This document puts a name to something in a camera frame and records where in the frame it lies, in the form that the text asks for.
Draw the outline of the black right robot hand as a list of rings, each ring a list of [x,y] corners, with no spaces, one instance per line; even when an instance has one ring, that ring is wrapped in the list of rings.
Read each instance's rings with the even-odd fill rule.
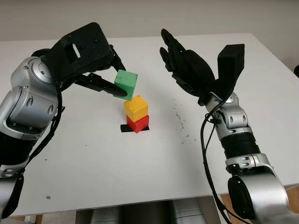
[[[193,50],[186,50],[166,29],[161,37],[168,49],[160,48],[160,55],[166,69],[172,73],[176,83],[187,93],[198,97],[200,106],[209,100],[209,91],[215,82],[212,69]]]

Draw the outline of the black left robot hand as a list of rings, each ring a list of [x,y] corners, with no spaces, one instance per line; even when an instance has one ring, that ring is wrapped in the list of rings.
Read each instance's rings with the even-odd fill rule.
[[[108,66],[104,68],[104,70],[113,67],[117,72],[119,70],[126,71],[126,68],[122,63],[121,58],[116,53],[113,45],[110,44],[109,47],[112,51],[113,59],[111,62],[108,63]],[[87,76],[84,74],[80,74],[66,79],[66,81],[64,81],[63,84],[61,85],[61,91],[66,90],[72,84],[77,84],[98,92],[105,91],[106,93],[115,95],[117,97],[125,97],[128,95],[125,90],[116,86],[116,84],[103,79],[101,76],[93,72],[89,72]]]

